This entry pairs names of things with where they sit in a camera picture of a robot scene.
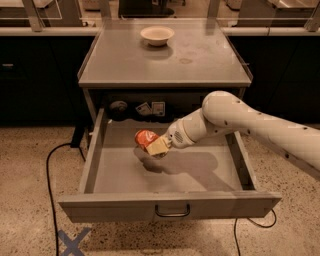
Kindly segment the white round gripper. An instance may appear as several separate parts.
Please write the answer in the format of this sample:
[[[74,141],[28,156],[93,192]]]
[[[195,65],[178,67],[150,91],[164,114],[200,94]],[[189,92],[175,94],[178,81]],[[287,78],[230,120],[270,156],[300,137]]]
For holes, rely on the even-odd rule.
[[[160,136],[151,142],[146,150],[151,156],[165,155],[170,147],[183,149],[189,147],[208,134],[207,120],[201,111],[194,111],[173,122],[166,136]]]

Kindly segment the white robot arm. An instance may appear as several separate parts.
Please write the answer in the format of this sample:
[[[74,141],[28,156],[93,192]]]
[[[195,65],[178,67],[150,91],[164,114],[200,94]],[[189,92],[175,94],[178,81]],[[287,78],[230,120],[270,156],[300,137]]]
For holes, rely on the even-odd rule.
[[[174,121],[146,146],[151,156],[164,156],[198,141],[233,132],[249,135],[287,161],[320,179],[320,130],[259,112],[233,94],[214,91],[202,107]]]

